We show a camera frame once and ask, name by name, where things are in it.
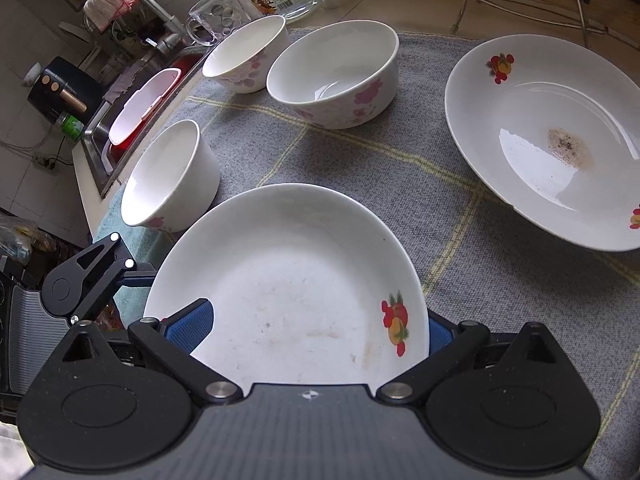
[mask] white bowl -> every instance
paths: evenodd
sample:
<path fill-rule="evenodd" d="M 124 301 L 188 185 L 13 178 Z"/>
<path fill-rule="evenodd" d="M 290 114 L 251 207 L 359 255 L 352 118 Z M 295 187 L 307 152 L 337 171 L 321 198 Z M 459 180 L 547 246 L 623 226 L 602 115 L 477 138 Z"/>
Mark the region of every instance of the white bowl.
<path fill-rule="evenodd" d="M 122 220 L 166 232 L 189 228 L 213 202 L 220 165 L 200 128 L 180 121 L 142 154 L 122 195 Z"/>
<path fill-rule="evenodd" d="M 165 68 L 135 92 L 109 129 L 111 144 L 119 146 L 127 140 L 140 123 L 156 109 L 162 98 L 178 84 L 181 75 L 182 70 L 179 68 Z"/>
<path fill-rule="evenodd" d="M 271 65 L 290 44 L 285 19 L 265 16 L 220 43 L 207 57 L 202 73 L 231 92 L 257 92 L 267 85 Z"/>
<path fill-rule="evenodd" d="M 525 218 L 584 247 L 640 248 L 640 89 L 609 61 L 497 38 L 454 67 L 445 110 L 471 168 Z"/>
<path fill-rule="evenodd" d="M 198 220 L 160 267 L 145 316 L 198 298 L 214 322 L 192 355 L 245 393 L 258 382 L 375 393 L 429 351 L 422 286 L 402 245 L 363 205 L 324 187 L 253 189 Z"/>
<path fill-rule="evenodd" d="M 398 35 L 379 22 L 354 20 L 315 30 L 276 60 L 271 97 L 332 130 L 365 123 L 398 91 Z"/>

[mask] glass mug handle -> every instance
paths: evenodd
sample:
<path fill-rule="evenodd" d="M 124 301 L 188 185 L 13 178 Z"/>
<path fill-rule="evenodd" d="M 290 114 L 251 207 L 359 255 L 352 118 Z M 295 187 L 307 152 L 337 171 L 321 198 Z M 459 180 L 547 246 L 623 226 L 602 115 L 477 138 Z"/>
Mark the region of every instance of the glass mug handle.
<path fill-rule="evenodd" d="M 213 38 L 213 41 L 204 41 L 196 37 L 196 35 L 193 32 L 193 29 L 191 28 L 191 22 L 196 22 L 196 23 L 199 23 L 199 22 L 193 16 L 189 16 L 187 18 L 187 21 L 184 23 L 184 28 L 187 29 L 187 34 L 193 41 L 204 46 L 214 46 L 218 42 L 216 38 Z"/>

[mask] glass mug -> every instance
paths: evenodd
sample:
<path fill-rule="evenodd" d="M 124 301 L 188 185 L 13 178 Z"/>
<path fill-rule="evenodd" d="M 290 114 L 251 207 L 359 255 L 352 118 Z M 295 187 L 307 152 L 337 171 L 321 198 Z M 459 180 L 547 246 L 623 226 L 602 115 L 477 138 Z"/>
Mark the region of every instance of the glass mug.
<path fill-rule="evenodd" d="M 214 46 L 250 21 L 251 18 L 238 0 L 200 0 L 189 11 L 185 25 L 193 41 L 205 46 Z M 192 22 L 200 24 L 212 36 L 212 41 L 198 38 L 191 27 Z"/>

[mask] electrical outlet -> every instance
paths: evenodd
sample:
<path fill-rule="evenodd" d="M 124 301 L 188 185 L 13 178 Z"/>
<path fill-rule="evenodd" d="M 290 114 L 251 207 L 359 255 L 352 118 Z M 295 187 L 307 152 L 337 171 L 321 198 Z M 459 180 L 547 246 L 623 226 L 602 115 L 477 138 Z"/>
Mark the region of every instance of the electrical outlet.
<path fill-rule="evenodd" d="M 34 165 L 49 171 L 55 170 L 56 167 L 54 156 L 46 156 L 39 152 L 35 152 L 31 155 L 31 161 Z"/>

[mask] black air fryer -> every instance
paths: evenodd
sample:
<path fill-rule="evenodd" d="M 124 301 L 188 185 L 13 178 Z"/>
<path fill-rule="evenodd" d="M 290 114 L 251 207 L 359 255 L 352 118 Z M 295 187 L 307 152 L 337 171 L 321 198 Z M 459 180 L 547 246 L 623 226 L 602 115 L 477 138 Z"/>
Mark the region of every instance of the black air fryer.
<path fill-rule="evenodd" d="M 104 89 L 93 77 L 57 57 L 43 70 L 28 101 L 50 123 L 67 112 L 87 124 L 102 102 Z"/>

